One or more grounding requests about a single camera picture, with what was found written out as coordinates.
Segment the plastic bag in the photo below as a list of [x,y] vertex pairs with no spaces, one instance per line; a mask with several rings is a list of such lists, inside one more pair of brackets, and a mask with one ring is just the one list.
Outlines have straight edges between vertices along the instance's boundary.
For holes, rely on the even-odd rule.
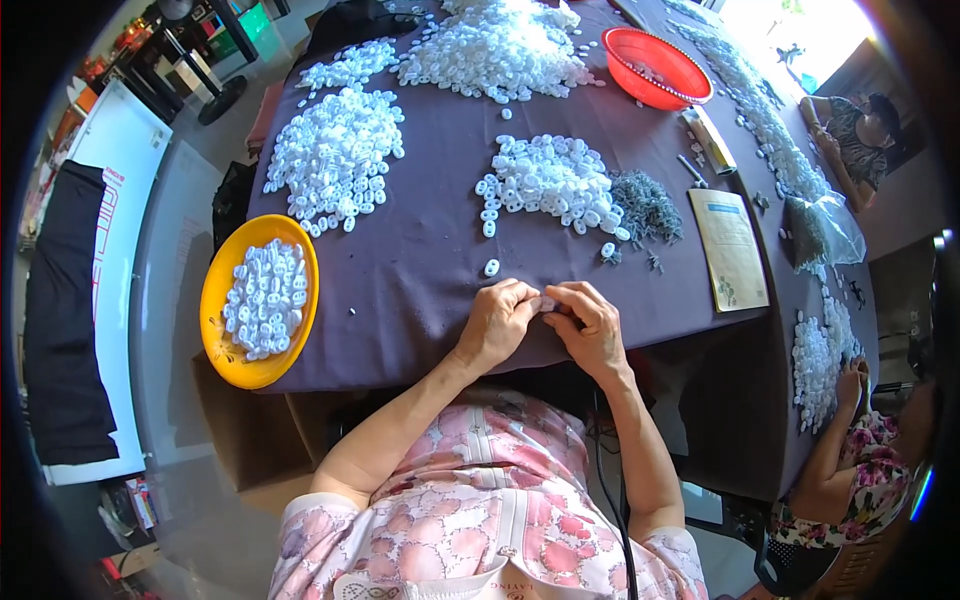
[[812,269],[827,266],[854,265],[863,262],[867,242],[847,199],[830,191],[815,203],[803,198],[787,197],[787,211],[793,229],[794,268]]

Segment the dark patterned shirt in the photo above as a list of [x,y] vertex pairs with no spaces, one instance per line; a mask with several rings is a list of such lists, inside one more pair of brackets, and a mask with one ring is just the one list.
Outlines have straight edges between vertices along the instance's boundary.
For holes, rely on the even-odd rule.
[[833,116],[827,122],[827,133],[840,144],[840,158],[854,183],[866,181],[876,187],[887,174],[887,158],[882,148],[867,146],[856,135],[856,122],[863,111],[840,96],[830,96]]

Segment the white refrigerator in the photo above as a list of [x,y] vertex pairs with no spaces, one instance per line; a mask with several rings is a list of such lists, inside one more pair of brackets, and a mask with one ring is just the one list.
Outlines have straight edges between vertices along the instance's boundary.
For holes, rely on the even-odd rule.
[[122,82],[113,80],[70,147],[68,158],[103,168],[107,185],[90,277],[97,362],[117,427],[110,436],[119,457],[86,465],[45,466],[44,474],[53,485],[99,481],[144,469],[131,392],[130,294],[144,210],[171,134]]

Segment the yellow plate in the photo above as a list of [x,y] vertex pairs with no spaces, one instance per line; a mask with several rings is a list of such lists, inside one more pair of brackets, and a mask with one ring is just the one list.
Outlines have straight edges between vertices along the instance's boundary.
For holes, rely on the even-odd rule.
[[[226,333],[226,321],[222,311],[227,303],[227,292],[233,286],[233,267],[244,263],[244,256],[250,246],[262,247],[275,237],[284,244],[303,246],[303,259],[306,260],[306,304],[303,322],[297,333],[290,338],[290,347],[281,354],[271,354],[264,360],[247,360],[247,351],[235,346]],[[303,344],[310,335],[313,318],[317,313],[319,285],[317,253],[313,249],[310,236],[300,224],[283,215],[264,215],[243,224],[213,257],[210,269],[206,272],[204,292],[200,298],[200,332],[204,339],[206,356],[213,367],[227,383],[244,390],[255,390],[280,379],[280,376],[300,356]]]

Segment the woman's arm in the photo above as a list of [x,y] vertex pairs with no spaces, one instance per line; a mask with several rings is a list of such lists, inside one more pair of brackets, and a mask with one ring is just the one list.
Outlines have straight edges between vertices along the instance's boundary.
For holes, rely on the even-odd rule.
[[820,96],[804,96],[800,101],[800,114],[804,116],[806,125],[814,134],[823,132],[824,123],[833,116],[829,98]]
[[866,376],[858,369],[862,361],[862,357],[853,359],[837,380],[837,412],[806,459],[800,482],[790,493],[790,511],[794,516],[840,525],[847,514],[856,469],[838,471],[837,463],[860,401],[861,382]]
[[817,145],[820,146],[824,160],[827,162],[830,170],[833,171],[833,174],[839,180],[840,189],[843,190],[844,195],[847,197],[847,205],[853,212],[863,210],[874,197],[874,188],[866,181],[861,181],[860,183],[853,182],[850,173],[847,172],[847,166],[840,157],[840,147],[837,146],[833,138],[818,138]]
[[460,342],[417,385],[370,415],[338,442],[314,473],[311,492],[336,492],[360,510],[393,474],[410,446],[466,386],[520,345],[540,310],[540,292],[509,278],[477,293]]
[[684,527],[684,499],[670,453],[647,411],[629,368],[601,386],[620,441],[623,479],[630,504],[630,537],[636,541],[657,529]]
[[[619,312],[585,281],[547,286],[546,295],[566,312],[549,313],[543,321],[557,331],[580,368],[596,380],[613,412],[631,511],[630,537],[641,541],[658,527],[684,527],[680,481],[627,364]],[[578,328],[571,317],[584,327]]]

